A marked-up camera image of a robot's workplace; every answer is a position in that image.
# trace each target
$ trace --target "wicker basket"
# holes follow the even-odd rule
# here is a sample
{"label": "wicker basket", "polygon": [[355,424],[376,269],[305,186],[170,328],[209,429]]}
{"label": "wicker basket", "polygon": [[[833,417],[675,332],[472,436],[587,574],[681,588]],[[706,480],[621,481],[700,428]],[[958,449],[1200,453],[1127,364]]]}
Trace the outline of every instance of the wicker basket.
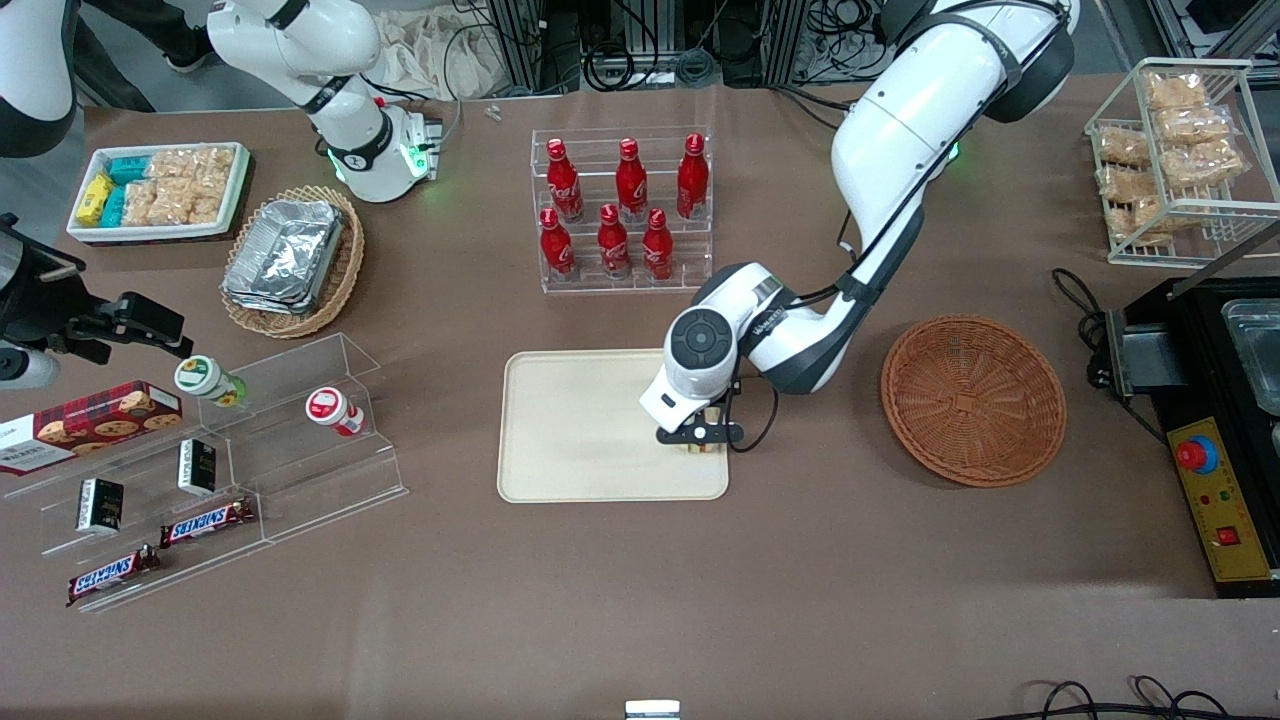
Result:
{"label": "wicker basket", "polygon": [[897,338],[881,402],[916,460],[966,486],[1030,479],[1066,433],[1053,368],[1021,336],[977,315],[933,318]]}
{"label": "wicker basket", "polygon": [[[303,202],[319,200],[329,202],[347,215],[342,236],[338,238],[340,245],[337,252],[334,252],[333,264],[329,266],[329,277],[325,278],[324,290],[320,293],[320,305],[314,311],[306,315],[287,315],[283,313],[250,310],[236,305],[225,293],[223,295],[223,305],[237,325],[274,338],[292,340],[319,331],[332,323],[338,316],[338,313],[342,311],[342,306],[347,304],[351,291],[356,287],[360,263],[365,259],[365,231],[360,227],[360,218],[356,217],[356,209],[351,206],[351,201],[328,187],[306,186],[285,190],[268,202],[274,200],[300,200]],[[255,210],[241,227],[239,234],[236,236],[236,245],[232,246],[230,256],[227,259],[228,268],[236,260],[236,254],[239,252],[241,246],[244,243],[248,228],[257,219],[262,208],[266,208],[266,202]]]}

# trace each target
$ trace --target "metal wire rack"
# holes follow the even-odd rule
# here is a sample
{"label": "metal wire rack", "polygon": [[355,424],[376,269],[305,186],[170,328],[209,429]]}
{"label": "metal wire rack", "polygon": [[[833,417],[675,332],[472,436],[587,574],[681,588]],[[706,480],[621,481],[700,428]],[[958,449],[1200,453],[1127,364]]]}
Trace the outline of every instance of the metal wire rack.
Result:
{"label": "metal wire rack", "polygon": [[[1084,127],[1093,150],[1094,170],[1100,177],[1107,163],[1102,159],[1101,137],[1107,127],[1142,131],[1146,135],[1155,176],[1158,211],[1140,227],[1124,236],[1108,233],[1107,260],[1125,265],[1155,265],[1165,268],[1203,268],[1225,252],[1236,247],[1271,223],[1280,220],[1280,183],[1267,151],[1266,138],[1260,131],[1257,109],[1249,90],[1249,60],[1190,60],[1175,58],[1147,58],[1139,61],[1125,79],[1102,104]],[[1166,182],[1161,169],[1162,152],[1175,150],[1160,133],[1147,132],[1155,127],[1152,110],[1143,82],[1148,73],[1162,76],[1192,74],[1203,82],[1210,105],[1230,108],[1235,126],[1243,136],[1236,138],[1245,155],[1247,170],[1230,181],[1216,184],[1174,188]],[[1100,187],[1103,217],[1123,205],[1112,202]],[[1153,228],[1170,224],[1170,219],[1185,219],[1179,224],[1193,225],[1171,233],[1171,240],[1147,243]],[[1280,249],[1265,243],[1248,258],[1276,256]]]}

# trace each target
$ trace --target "teal snack package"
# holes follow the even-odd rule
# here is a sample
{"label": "teal snack package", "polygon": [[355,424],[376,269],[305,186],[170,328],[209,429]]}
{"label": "teal snack package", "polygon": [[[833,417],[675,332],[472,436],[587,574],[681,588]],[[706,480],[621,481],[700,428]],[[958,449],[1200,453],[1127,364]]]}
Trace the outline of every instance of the teal snack package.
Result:
{"label": "teal snack package", "polygon": [[100,228],[118,228],[124,218],[124,187],[116,186],[111,195],[106,196],[106,205],[102,206],[102,219],[97,223]]}
{"label": "teal snack package", "polygon": [[110,168],[106,174],[111,178],[115,184],[127,184],[133,181],[140,181],[147,172],[147,165],[151,163],[151,156],[148,155],[133,155],[129,158],[116,158],[111,160]]}

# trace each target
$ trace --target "coca-cola bottle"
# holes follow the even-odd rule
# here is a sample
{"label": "coca-cola bottle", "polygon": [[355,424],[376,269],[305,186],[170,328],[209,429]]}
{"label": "coca-cola bottle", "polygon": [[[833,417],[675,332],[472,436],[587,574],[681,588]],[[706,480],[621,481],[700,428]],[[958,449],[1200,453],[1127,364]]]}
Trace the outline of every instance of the coca-cola bottle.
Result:
{"label": "coca-cola bottle", "polygon": [[631,256],[627,255],[627,229],[618,223],[618,206],[605,202],[600,206],[600,232],[595,234],[600,243],[600,259],[604,261],[604,274],[609,279],[625,281],[631,277]]}
{"label": "coca-cola bottle", "polygon": [[649,228],[644,231],[644,266],[657,282],[671,279],[672,245],[667,214],[660,208],[649,210]]}
{"label": "coca-cola bottle", "polygon": [[561,283],[576,281],[577,263],[573,261],[568,231],[559,224],[559,217],[550,208],[544,209],[538,219],[543,225],[543,256],[547,258],[552,279]]}
{"label": "coca-cola bottle", "polygon": [[640,164],[640,145],[635,138],[625,137],[618,143],[618,205],[622,209],[623,223],[643,223],[649,210],[649,176]]}
{"label": "coca-cola bottle", "polygon": [[712,173],[703,158],[705,149],[707,138],[695,132],[685,138],[685,158],[676,172],[676,213],[686,220],[707,218],[707,186]]}
{"label": "coca-cola bottle", "polygon": [[548,140],[547,158],[550,159],[550,165],[547,168],[547,184],[552,190],[552,202],[566,223],[582,222],[582,183],[577,179],[577,168],[573,167],[564,151],[564,141]]}

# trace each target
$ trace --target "black box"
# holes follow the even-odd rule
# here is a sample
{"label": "black box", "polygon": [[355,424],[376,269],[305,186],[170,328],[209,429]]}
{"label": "black box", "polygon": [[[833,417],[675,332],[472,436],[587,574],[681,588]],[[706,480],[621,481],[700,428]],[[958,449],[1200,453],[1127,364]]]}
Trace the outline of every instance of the black box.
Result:
{"label": "black box", "polygon": [[76,529],[81,533],[118,533],[124,514],[124,486],[90,478],[81,483],[81,507]]}
{"label": "black box", "polygon": [[218,451],[198,439],[182,441],[178,455],[178,489],[207,497],[214,495]]}

